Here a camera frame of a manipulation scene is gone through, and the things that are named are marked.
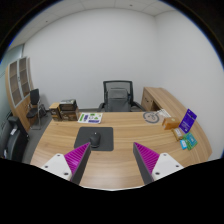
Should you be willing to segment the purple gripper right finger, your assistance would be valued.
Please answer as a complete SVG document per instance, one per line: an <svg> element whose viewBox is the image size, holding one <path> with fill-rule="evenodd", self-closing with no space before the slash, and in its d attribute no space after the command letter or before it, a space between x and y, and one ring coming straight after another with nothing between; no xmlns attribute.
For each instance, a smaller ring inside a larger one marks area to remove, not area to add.
<svg viewBox="0 0 224 224"><path fill-rule="evenodd" d="M168 153L158 154L137 142L133 143L133 154L145 185L183 168L183 166Z"/></svg>

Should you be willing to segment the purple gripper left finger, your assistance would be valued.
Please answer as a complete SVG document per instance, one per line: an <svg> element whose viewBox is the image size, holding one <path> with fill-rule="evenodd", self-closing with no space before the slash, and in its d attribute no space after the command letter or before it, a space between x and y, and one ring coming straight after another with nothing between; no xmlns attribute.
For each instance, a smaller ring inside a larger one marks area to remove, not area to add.
<svg viewBox="0 0 224 224"><path fill-rule="evenodd" d="M65 155L55 154L42 169L79 185L90 153L90 144L86 143Z"/></svg>

